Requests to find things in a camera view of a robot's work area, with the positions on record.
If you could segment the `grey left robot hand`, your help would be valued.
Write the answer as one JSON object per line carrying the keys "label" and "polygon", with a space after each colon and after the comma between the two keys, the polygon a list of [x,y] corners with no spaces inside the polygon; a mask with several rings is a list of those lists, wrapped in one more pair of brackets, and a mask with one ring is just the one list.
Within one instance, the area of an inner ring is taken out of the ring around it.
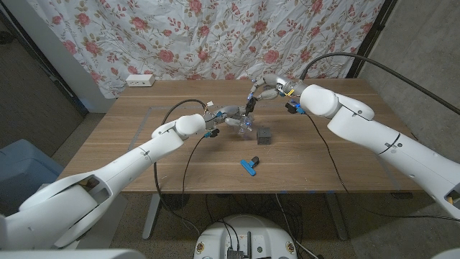
{"label": "grey left robot hand", "polygon": [[240,133],[251,132],[254,121],[250,112],[247,112],[242,106],[224,106],[214,112],[206,112],[203,118],[207,130],[225,123],[235,127]]}

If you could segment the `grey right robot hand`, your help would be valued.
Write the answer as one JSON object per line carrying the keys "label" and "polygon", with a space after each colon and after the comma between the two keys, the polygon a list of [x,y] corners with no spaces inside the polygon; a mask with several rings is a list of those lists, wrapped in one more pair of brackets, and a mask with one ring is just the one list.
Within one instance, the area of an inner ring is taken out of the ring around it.
{"label": "grey right robot hand", "polygon": [[276,74],[265,74],[253,79],[247,100],[273,100],[278,96],[300,96],[307,88],[302,81],[294,81]]}

